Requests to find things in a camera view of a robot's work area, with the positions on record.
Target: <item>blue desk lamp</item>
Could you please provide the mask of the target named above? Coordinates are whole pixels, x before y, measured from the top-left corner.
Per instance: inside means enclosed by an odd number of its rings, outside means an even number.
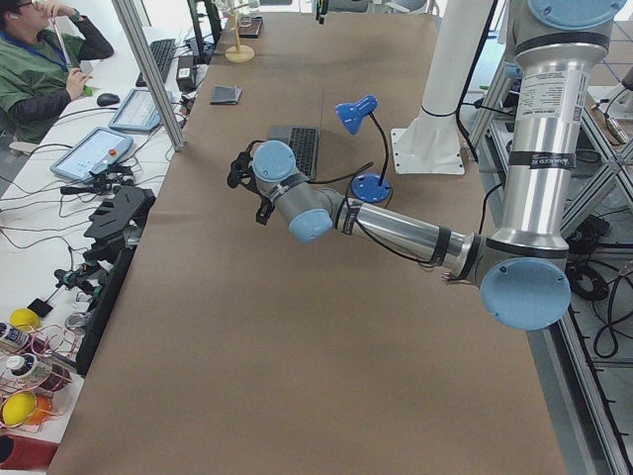
[[[344,104],[339,104],[334,109],[336,111],[336,115],[340,119],[340,122],[343,123],[347,132],[349,132],[352,136],[355,136],[360,130],[363,119],[366,116],[370,116],[378,127],[378,130],[381,132],[383,141],[387,143],[383,130],[374,118],[374,111],[377,107],[378,99],[376,99],[376,96],[369,94],[358,102],[346,102]],[[366,203],[379,203],[387,199],[391,193],[392,186],[385,178],[385,172],[387,171],[387,159],[389,158],[389,148],[387,145],[385,145],[385,147],[385,166],[383,167],[382,173],[380,175],[378,173],[363,173],[352,180],[352,193],[354,193],[356,198],[363,200]]]

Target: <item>lamp shade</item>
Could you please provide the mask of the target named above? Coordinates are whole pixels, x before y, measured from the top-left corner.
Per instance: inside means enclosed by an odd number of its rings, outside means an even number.
[[[376,96],[368,94],[358,102],[346,102],[337,105],[334,110],[347,132],[352,136],[360,130],[365,116],[370,115],[378,107]]]

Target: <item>white desk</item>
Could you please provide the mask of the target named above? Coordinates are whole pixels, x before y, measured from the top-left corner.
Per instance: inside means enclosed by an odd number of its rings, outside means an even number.
[[[182,35],[170,35],[156,29],[146,29],[145,34],[149,43],[161,38],[182,38]],[[113,42],[113,46],[116,50],[115,54],[99,61],[91,72],[93,78],[90,85],[94,89],[94,95],[73,101],[66,107],[62,116],[97,108],[97,97],[103,92],[113,92],[123,100],[134,87],[138,67],[127,39],[122,35]],[[175,82],[176,63],[177,61],[174,60],[165,87],[167,90],[174,91],[175,97],[179,97]],[[93,111],[61,119],[50,129],[42,144],[76,144],[94,128],[107,127],[114,112]],[[142,146],[142,150],[136,155],[136,160],[128,161],[128,164],[133,165],[136,184],[142,188],[151,189],[157,195],[173,154],[169,137],[164,130],[160,129],[145,145],[143,144],[147,140],[147,135],[134,135],[133,138],[135,143],[127,156]],[[36,151],[29,158],[18,158],[25,160],[26,163],[14,180],[14,184],[8,188],[0,200],[0,209],[3,210],[0,213],[0,226],[19,246],[28,246],[35,241],[56,236],[65,238],[73,248],[83,248],[73,254],[72,265],[76,268],[83,262],[81,252],[92,242],[92,239],[83,236],[91,224],[88,217],[104,198],[111,198],[111,196],[81,195],[83,201],[75,196],[64,197],[61,217],[58,188],[67,183],[55,177],[49,167],[66,151],[67,149],[61,146],[50,146]],[[47,191],[27,195],[20,188],[29,192],[43,189]],[[41,233],[6,230],[6,228],[60,230],[67,227],[70,228],[61,232]],[[3,272],[0,272],[0,289],[2,289],[0,291],[0,321],[6,322],[16,309],[27,307],[36,298],[46,300],[52,294],[56,283],[53,275],[55,269],[71,268],[67,244],[58,237],[27,249],[17,249],[5,237],[0,236],[0,262],[3,269]],[[71,313],[85,310],[85,304],[76,302],[78,293],[77,289],[71,291],[65,288],[60,289],[49,301],[53,305],[53,310],[43,320],[43,326],[63,327],[65,319]],[[80,378],[75,379],[76,384],[68,385],[56,393],[53,399],[54,406],[64,410],[62,417],[45,423],[43,429],[37,433],[21,430],[15,430],[15,433],[60,441],[82,385]],[[2,473],[22,472],[7,470]]]

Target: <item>tablet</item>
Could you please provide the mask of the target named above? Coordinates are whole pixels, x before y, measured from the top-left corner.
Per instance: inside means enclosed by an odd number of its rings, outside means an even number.
[[[173,95],[167,92],[169,100]],[[160,115],[149,89],[136,87],[123,100],[108,127],[131,134],[149,134],[160,124]]]
[[[51,165],[50,171],[62,178],[88,181],[119,161],[133,143],[130,136],[98,127]]]

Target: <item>hand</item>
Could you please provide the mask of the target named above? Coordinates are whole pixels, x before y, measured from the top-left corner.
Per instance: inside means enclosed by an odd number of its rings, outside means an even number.
[[[64,5],[57,0],[47,0],[40,3],[41,8],[46,12],[47,18],[54,17],[71,17],[75,13],[75,9]]]
[[[70,96],[70,100],[74,101],[83,93],[83,86],[86,85],[90,79],[90,76],[84,74],[78,67],[73,67],[68,72],[68,79],[66,79],[66,91]]]

